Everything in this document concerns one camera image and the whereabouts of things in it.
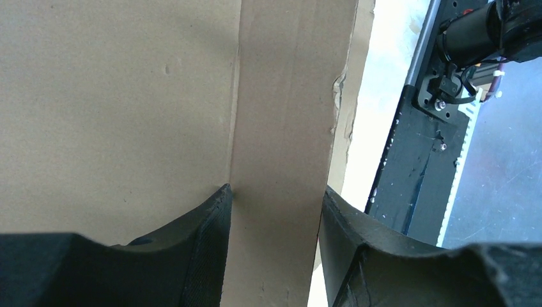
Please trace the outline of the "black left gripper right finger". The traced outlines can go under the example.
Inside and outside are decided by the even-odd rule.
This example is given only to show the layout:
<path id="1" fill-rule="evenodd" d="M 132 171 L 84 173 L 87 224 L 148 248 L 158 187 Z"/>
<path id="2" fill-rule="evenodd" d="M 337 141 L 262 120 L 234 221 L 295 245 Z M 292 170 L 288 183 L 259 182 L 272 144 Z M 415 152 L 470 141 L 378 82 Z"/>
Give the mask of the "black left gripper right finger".
<path id="1" fill-rule="evenodd" d="M 329 306 L 540 306 L 541 246 L 489 242 L 445 249 L 323 196 L 319 231 Z"/>

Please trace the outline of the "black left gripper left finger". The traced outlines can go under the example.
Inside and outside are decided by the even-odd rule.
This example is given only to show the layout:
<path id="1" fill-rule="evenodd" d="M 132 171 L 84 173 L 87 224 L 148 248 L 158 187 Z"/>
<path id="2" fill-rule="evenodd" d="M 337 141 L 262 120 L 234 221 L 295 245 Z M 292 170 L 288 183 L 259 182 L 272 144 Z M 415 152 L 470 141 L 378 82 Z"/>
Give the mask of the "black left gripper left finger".
<path id="1" fill-rule="evenodd" d="M 105 246 L 76 233 L 1 236 L 2 306 L 218 306 L 231 226 L 225 184 L 195 209 Z"/>

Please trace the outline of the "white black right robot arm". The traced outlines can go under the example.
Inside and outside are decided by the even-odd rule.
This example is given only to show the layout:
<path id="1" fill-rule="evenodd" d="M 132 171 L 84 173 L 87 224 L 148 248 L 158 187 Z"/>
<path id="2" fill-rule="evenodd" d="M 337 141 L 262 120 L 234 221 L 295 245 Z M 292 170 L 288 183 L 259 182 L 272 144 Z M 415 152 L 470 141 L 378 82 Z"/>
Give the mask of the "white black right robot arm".
<path id="1" fill-rule="evenodd" d="M 490 1 L 440 25 L 435 45 L 457 68 L 541 57 L 541 1 Z"/>

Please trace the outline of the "large cardboard box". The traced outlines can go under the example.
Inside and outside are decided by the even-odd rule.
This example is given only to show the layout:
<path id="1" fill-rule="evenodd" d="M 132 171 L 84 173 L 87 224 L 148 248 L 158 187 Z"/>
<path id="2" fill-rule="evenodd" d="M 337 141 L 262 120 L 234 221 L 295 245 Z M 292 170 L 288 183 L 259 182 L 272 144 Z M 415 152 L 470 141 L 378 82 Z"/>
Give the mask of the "large cardboard box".
<path id="1" fill-rule="evenodd" d="M 1 231 L 107 245 L 235 191 L 223 306 L 306 306 L 373 1 L 2 1 Z"/>

